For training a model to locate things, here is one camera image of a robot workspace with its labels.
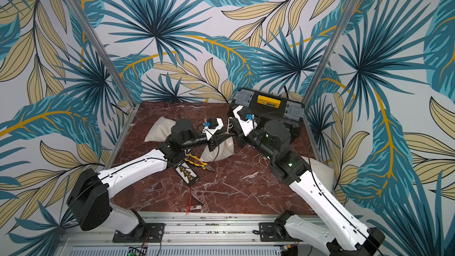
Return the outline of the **cream drawstring soil bag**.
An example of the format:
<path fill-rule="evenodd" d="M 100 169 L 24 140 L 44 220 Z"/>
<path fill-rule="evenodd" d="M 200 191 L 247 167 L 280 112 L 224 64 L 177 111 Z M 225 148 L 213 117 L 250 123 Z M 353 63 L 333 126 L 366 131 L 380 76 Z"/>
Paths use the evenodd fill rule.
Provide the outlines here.
<path fill-rule="evenodd" d="M 200 156 L 200 160 L 203 162 L 224 160 L 234 154 L 234 149 L 233 138 L 230 137 L 223 141 L 219 146 L 215 147 L 212 151 L 210 151 L 209 147 L 206 146 Z"/>

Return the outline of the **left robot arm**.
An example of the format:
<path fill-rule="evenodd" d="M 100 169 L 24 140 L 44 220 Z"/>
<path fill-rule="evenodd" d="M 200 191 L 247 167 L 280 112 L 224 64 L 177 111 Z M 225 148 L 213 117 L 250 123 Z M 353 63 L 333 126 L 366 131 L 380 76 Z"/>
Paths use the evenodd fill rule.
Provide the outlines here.
<path fill-rule="evenodd" d="M 189 155 L 189 150 L 204 145 L 214 150 L 230 137 L 232 134 L 227 132 L 221 119 L 202 132 L 194 130 L 192 121 L 178 120 L 165 142 L 147 154 L 98 173 L 91 169 L 82 173 L 67 205 L 83 231 L 103 226 L 117 231 L 125 239 L 140 241 L 148 234 L 144 220 L 137 212 L 116 206 L 110 200 L 149 175 L 177 167 Z"/>

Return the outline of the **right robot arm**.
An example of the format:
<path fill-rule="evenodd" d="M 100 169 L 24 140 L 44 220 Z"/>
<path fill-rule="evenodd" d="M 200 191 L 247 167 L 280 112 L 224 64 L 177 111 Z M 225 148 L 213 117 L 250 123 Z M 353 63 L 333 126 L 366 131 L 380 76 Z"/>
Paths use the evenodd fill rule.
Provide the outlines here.
<path fill-rule="evenodd" d="M 229 116 L 239 140 L 265 156 L 276 178 L 310 205 L 326 225 L 317 226 L 287 211 L 275 220 L 277 234 L 301 240 L 327 256 L 374 256 L 380 251 L 384 233 L 367 227 L 330 193 L 310 162 L 291 149 L 291 133 L 282 121 L 274 118 L 260 126 L 243 106 Z"/>

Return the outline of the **cream cloth bag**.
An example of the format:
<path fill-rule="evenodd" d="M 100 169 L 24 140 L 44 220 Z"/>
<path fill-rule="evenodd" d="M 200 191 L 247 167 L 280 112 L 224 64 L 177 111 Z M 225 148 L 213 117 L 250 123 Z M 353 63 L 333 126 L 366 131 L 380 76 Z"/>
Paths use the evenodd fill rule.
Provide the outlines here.
<path fill-rule="evenodd" d="M 145 142 L 165 142 L 171 134 L 171 129 L 175 126 L 176 121 L 166 117 L 160 117 L 145 137 Z"/>
<path fill-rule="evenodd" d="M 324 163 L 309 158 L 308 156 L 302 156 L 302 158 L 311 165 L 314 174 L 318 177 L 324 187 L 332 193 L 335 180 L 334 170 Z"/>

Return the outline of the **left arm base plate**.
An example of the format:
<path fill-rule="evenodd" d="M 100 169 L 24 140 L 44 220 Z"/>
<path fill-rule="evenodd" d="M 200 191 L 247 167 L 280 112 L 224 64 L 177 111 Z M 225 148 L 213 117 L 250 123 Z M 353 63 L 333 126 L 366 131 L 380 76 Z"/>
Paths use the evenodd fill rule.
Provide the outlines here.
<path fill-rule="evenodd" d="M 123 234 L 119 231 L 114 233 L 114 243 L 159 243 L 164 235 L 164 223 L 145 223 L 139 224 L 129 234 Z"/>

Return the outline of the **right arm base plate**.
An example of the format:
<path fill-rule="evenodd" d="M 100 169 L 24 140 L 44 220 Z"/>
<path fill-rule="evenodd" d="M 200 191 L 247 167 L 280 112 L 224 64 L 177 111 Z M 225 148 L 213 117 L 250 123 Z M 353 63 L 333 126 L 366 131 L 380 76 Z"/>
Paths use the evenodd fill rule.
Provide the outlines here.
<path fill-rule="evenodd" d="M 261 242 L 295 242 L 282 226 L 274 222 L 260 222 L 256 235 L 259 235 Z"/>

